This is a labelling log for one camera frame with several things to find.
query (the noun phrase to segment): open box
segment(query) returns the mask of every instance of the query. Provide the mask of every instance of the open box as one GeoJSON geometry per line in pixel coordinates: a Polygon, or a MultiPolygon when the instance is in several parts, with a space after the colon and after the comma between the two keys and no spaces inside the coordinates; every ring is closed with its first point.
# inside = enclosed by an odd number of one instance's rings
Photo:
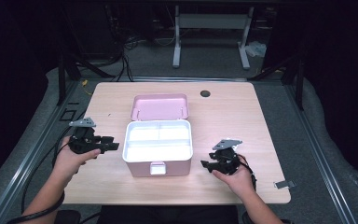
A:
{"type": "Polygon", "coordinates": [[[184,94],[134,98],[123,160],[133,176],[188,175],[193,147],[184,94]]]}

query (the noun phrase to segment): wooden table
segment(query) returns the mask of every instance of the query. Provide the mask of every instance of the wooden table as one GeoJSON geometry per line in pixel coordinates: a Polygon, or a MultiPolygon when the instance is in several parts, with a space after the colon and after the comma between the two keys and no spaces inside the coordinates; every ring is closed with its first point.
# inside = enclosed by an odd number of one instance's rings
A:
{"type": "Polygon", "coordinates": [[[97,124],[95,135],[114,136],[118,151],[107,151],[80,168],[65,190],[64,203],[83,204],[236,204],[228,186],[203,168],[221,139],[242,140],[237,152],[247,158],[257,178],[257,193],[266,203],[288,203],[284,180],[269,129],[255,94],[246,82],[136,82],[100,83],[85,118],[97,124]],[[201,91],[209,91],[202,97],[201,91]],[[138,94],[187,95],[193,157],[189,175],[133,177],[122,159],[133,98],[138,94]]]}

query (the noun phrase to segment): box latch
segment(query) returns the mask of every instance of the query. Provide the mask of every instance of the box latch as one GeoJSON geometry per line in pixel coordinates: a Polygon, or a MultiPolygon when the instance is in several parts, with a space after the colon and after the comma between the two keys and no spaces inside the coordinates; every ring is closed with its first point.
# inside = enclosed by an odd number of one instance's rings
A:
{"type": "Polygon", "coordinates": [[[165,175],[167,174],[165,162],[153,161],[150,163],[150,174],[151,175],[165,175]]]}

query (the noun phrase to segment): pink lid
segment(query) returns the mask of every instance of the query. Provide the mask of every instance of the pink lid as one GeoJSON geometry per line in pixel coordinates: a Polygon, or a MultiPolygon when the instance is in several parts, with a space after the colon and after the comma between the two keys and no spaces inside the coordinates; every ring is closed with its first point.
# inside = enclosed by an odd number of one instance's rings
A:
{"type": "Polygon", "coordinates": [[[133,99],[132,120],[169,120],[188,117],[187,96],[182,93],[137,95],[133,99]]]}

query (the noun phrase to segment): person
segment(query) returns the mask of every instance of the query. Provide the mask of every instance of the person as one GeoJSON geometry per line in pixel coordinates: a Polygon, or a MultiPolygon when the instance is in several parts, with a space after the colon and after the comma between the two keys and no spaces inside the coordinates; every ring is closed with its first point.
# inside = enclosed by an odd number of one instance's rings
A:
{"type": "MultiPolygon", "coordinates": [[[[23,216],[31,215],[55,204],[62,196],[63,191],[73,175],[76,174],[80,166],[85,164],[88,160],[95,159],[100,153],[100,149],[94,149],[84,154],[75,154],[67,145],[69,137],[64,137],[62,140],[62,150],[59,153],[54,168],[46,181],[45,185],[39,190],[30,205],[25,209],[23,216]]],[[[282,223],[281,220],[269,209],[263,200],[256,193],[250,172],[244,167],[240,166],[233,175],[224,175],[218,171],[213,170],[212,174],[219,180],[225,182],[228,187],[241,199],[243,205],[250,219],[254,223],[282,223]]],[[[215,223],[238,223],[238,216],[236,207],[232,206],[103,206],[101,217],[98,223],[135,223],[123,222],[121,218],[131,219],[133,217],[140,218],[141,222],[146,223],[150,218],[150,214],[154,217],[161,215],[156,213],[156,210],[151,212],[152,208],[165,208],[163,214],[175,214],[178,216],[178,211],[184,213],[182,220],[175,220],[174,223],[200,223],[197,220],[205,219],[205,223],[211,223],[208,220],[214,220],[215,223]]],[[[54,223],[57,216],[57,210],[45,216],[32,219],[23,223],[54,223]]]]}

